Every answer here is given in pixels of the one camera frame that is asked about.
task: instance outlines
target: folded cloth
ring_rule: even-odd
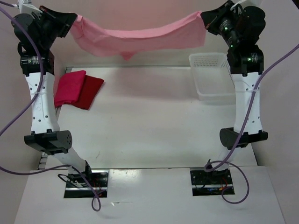
[[[200,47],[206,30],[201,12],[195,12],[172,24],[144,30],[108,30],[78,15],[71,28],[76,43],[95,56],[122,55],[130,59],[142,51]]]
[[[93,99],[97,95],[103,83],[104,80],[101,78],[86,76],[78,101],[72,102],[71,104],[75,107],[89,110],[93,103]]]
[[[104,80],[86,75],[86,71],[66,73],[58,83],[55,107],[71,104],[75,107],[89,110]]]
[[[54,97],[55,108],[63,104],[71,104],[78,101],[86,71],[65,73],[59,80],[56,95]]]

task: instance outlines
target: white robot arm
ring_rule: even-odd
[[[76,182],[81,179],[80,175],[72,169],[78,169],[90,180],[91,169],[88,163],[80,158],[72,148],[72,137],[69,131],[61,131],[57,122],[54,107],[54,56],[50,51],[56,37],[65,37],[77,18],[76,14],[64,14],[52,11],[41,6],[39,9],[32,5],[30,0],[18,0],[21,14],[15,19],[25,28],[30,37],[36,43],[43,59],[43,83],[42,87],[32,104],[31,135],[25,136],[24,140],[30,147],[45,152],[57,158],[68,167],[69,178]],[[43,26],[43,23],[52,23],[51,26]],[[21,56],[21,67],[30,89],[31,99],[37,94],[41,79],[41,71],[37,55],[31,44],[19,28],[13,24],[14,33],[19,38],[18,53]]]
[[[231,162],[241,148],[268,138],[268,133],[263,131],[260,121],[260,87],[255,86],[263,73],[263,52],[256,42],[266,25],[265,13],[255,6],[248,6],[243,10],[241,5],[235,5],[228,0],[218,9],[203,12],[201,17],[206,30],[214,35],[221,35],[229,47],[227,56],[235,84],[236,119],[234,127],[223,128],[220,131],[220,140],[226,149],[219,160],[223,161],[231,154],[227,160]],[[247,117],[252,91],[256,94]],[[240,133],[245,120],[245,129]],[[236,148],[233,148],[239,134],[241,138]],[[225,163],[219,170],[227,168],[228,164]]]

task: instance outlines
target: purple cable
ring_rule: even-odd
[[[21,26],[21,24],[18,23],[18,21],[16,21],[10,14],[8,14],[8,12],[6,12],[2,7],[0,7],[0,11],[6,16],[8,17],[23,33],[24,35],[28,38],[29,42],[32,44],[32,47],[34,49],[34,51],[36,52],[36,55],[38,57],[38,62],[40,64],[40,70],[41,70],[41,78],[37,87],[36,92],[39,92],[41,90],[42,84],[43,84],[43,61],[42,61],[42,56],[38,51],[37,46],[35,45],[34,41],[31,39],[31,37],[29,36],[29,34],[26,32],[26,30]],[[31,105],[33,104],[33,102],[36,100],[38,96],[38,93],[35,94],[32,98],[32,100],[25,106],[25,108],[15,117],[13,118],[1,131],[0,131],[0,136],[20,117],[23,115],[23,113],[25,113],[25,111],[31,107]]]
[[[13,5],[10,5],[8,3],[2,2],[0,1],[1,4],[4,4],[6,6],[11,6],[14,7]],[[29,102],[29,104],[27,104],[25,106],[25,108],[15,117],[12,119],[12,121],[10,121],[1,131],[0,131],[0,137],[1,135],[20,117],[23,115],[23,113],[34,103],[34,101],[36,100],[37,96],[38,96],[38,92],[40,91],[42,84],[43,84],[43,61],[42,61],[42,56],[39,53],[39,50],[36,46],[36,44],[34,43],[34,41],[31,39],[31,37],[29,36],[29,34],[26,32],[26,30],[21,26],[21,24],[18,23],[18,21],[16,21],[10,14],[8,14],[8,12],[6,12],[2,7],[0,7],[0,11],[6,16],[8,17],[22,32],[23,34],[28,38],[29,42],[31,43],[34,51],[36,52],[36,55],[38,57],[38,62],[40,65],[40,70],[41,70],[41,78],[37,87],[37,94],[35,94],[33,96],[33,98],[31,99],[31,101]],[[36,171],[36,172],[32,172],[32,173],[19,173],[19,172],[14,172],[8,169],[3,168],[2,166],[0,166],[0,170],[9,174],[13,174],[13,175],[34,175],[34,174],[40,174],[40,173],[44,173],[47,172],[49,170],[55,170],[55,169],[59,169],[59,168],[66,168],[66,167],[70,167],[70,165],[61,165],[61,166],[56,166],[56,167],[52,167],[52,168],[48,168],[48,169],[44,169],[44,170],[40,170],[40,171]],[[93,187],[90,185],[90,183],[88,182],[88,180],[86,180],[86,178],[80,173],[80,171],[78,169],[76,169],[75,167],[72,167],[76,172],[78,172],[78,174],[82,177],[82,179],[86,182],[86,184],[90,187],[90,189],[92,190],[93,194],[94,194],[94,198],[92,200],[92,208],[94,211],[100,211],[101,209],[101,203],[100,203],[100,198],[99,195],[97,194],[97,192],[95,192],[95,190],[93,189]],[[99,202],[99,208],[96,209],[93,206],[93,201],[94,199],[97,199]]]
[[[3,2],[3,1],[0,1],[0,4],[2,4],[2,5],[6,5],[6,6],[9,6],[9,7],[14,7],[13,4],[6,3],[6,2]]]
[[[94,197],[93,197],[93,200],[92,200],[92,208],[94,211],[100,211],[101,210],[101,201],[100,201],[100,197],[99,195],[97,194],[97,192],[93,189],[92,185],[88,182],[88,180],[84,177],[83,174],[80,173],[79,170],[77,170],[75,167],[72,167],[74,170],[76,170],[78,172],[78,174],[80,174],[80,176],[82,177],[82,179],[86,182],[86,184],[88,185],[88,187],[90,188],[90,190],[92,190],[93,194],[94,194]],[[96,209],[93,205],[93,202],[94,202],[94,199],[97,199],[98,203],[99,203],[99,208]]]
[[[210,164],[218,163],[218,162],[222,162],[222,161],[213,161],[213,162],[210,162]],[[223,189],[223,190],[221,191],[221,196],[222,196],[223,200],[226,201],[227,203],[230,203],[230,204],[240,204],[240,203],[244,202],[244,201],[247,199],[248,195],[249,195],[249,189],[250,189],[250,187],[249,187],[249,181],[248,181],[246,175],[244,174],[244,172],[241,170],[240,167],[238,167],[237,165],[235,165],[235,164],[233,164],[233,163],[231,163],[231,162],[225,162],[225,163],[226,163],[226,164],[229,164],[229,165],[232,165],[233,167],[236,167],[236,168],[241,172],[241,174],[243,175],[243,177],[244,177],[244,179],[245,179],[245,181],[246,181],[247,191],[246,191],[246,195],[245,195],[245,197],[244,197],[243,199],[241,199],[240,201],[238,201],[238,202],[231,202],[231,201],[229,201],[228,199],[226,199],[226,198],[224,197],[224,192],[225,192],[226,190],[232,188],[232,187],[226,187],[225,189]]]

